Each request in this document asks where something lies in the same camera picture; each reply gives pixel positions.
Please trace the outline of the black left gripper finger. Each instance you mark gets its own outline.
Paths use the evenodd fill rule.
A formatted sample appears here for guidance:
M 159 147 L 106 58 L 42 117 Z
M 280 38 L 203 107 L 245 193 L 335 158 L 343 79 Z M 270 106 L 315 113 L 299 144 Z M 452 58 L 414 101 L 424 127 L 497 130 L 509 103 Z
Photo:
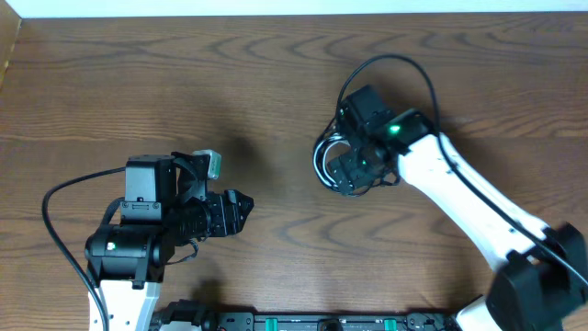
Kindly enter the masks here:
M 225 212 L 225 229 L 227 235 L 235 235 L 244 228 L 250 210 L 227 210 Z
M 225 197 L 229 202 L 229 206 L 233 209 L 236 216 L 248 216 L 254 208 L 254 199 L 244 195 L 236 189 L 228 189 L 224 191 Z

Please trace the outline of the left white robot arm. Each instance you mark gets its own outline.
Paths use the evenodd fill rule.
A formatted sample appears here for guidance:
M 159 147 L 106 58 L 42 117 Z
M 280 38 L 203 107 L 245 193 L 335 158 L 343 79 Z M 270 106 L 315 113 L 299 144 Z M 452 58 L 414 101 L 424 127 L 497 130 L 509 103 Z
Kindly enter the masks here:
M 94 285 L 90 329 L 216 329 L 215 314 L 193 302 L 174 302 L 160 313 L 154 308 L 175 249 L 238 234 L 254 207 L 237 190 L 208 190 L 220 168 L 221 156 L 212 150 L 129 158 L 119 223 L 106 215 L 85 244 Z

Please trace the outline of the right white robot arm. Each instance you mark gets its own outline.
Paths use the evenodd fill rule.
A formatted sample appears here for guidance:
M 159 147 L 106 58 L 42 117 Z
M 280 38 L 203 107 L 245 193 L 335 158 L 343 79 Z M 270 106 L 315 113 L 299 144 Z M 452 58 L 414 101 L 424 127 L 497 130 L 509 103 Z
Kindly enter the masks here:
M 364 86 L 339 102 L 335 120 L 350 145 L 329 164 L 341 193 L 393 174 L 434 202 L 488 262 L 491 289 L 456 314 L 460 329 L 560 330 L 587 303 L 582 234 L 513 204 L 420 111 L 397 115 Z

